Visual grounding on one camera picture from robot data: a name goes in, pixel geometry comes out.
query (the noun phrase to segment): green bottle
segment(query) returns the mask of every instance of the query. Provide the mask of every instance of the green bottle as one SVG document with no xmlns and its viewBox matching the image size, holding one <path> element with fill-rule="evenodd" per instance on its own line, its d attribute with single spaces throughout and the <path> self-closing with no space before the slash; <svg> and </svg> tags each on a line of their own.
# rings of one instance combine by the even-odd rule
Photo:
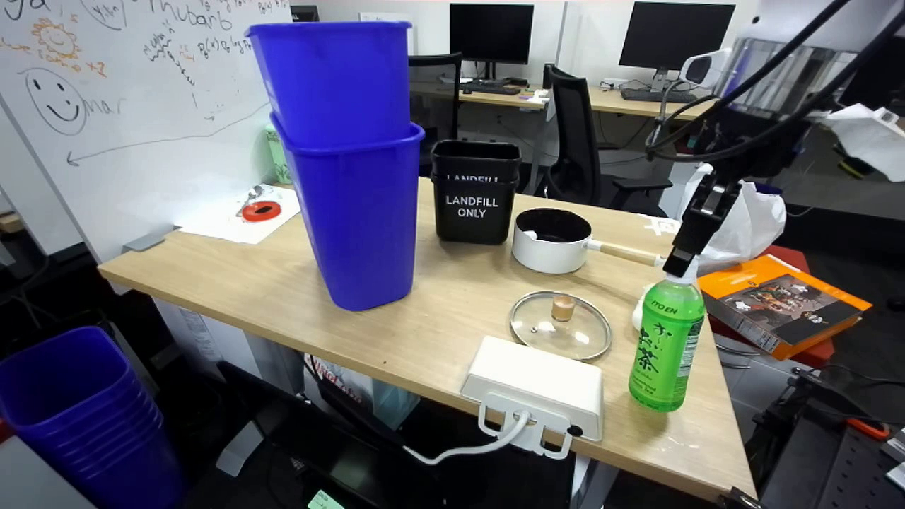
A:
<svg viewBox="0 0 905 509">
<path fill-rule="evenodd" d="M 628 392 L 655 414 L 681 408 L 706 312 L 695 286 L 699 257 L 676 271 L 684 275 L 668 275 L 644 295 L 638 349 L 628 375 Z"/>
</svg>

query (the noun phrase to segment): landfill only label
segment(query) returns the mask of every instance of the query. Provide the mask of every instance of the landfill only label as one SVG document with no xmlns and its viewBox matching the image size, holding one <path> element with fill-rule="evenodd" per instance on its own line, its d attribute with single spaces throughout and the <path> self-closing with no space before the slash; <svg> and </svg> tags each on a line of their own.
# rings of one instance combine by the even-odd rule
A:
<svg viewBox="0 0 905 509">
<path fill-rule="evenodd" d="M 498 209 L 491 196 L 446 196 L 445 203 L 454 209 L 454 217 L 486 217 L 490 209 Z"/>
</svg>

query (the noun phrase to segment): blue basket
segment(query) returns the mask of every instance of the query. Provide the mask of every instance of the blue basket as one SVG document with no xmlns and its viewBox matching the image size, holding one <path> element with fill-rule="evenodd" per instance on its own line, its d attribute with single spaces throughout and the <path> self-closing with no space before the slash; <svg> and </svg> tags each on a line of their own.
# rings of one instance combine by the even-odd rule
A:
<svg viewBox="0 0 905 509">
<path fill-rule="evenodd" d="M 183 497 L 162 414 L 101 329 L 74 329 L 2 358 L 0 416 L 95 506 Z"/>
<path fill-rule="evenodd" d="M 305 146 L 404 139 L 408 22 L 262 22 L 248 28 L 286 132 Z"/>
<path fill-rule="evenodd" d="M 317 268 L 348 312 L 401 300 L 412 289 L 418 146 L 425 129 L 354 149 L 299 146 L 281 120 Z"/>
</svg>

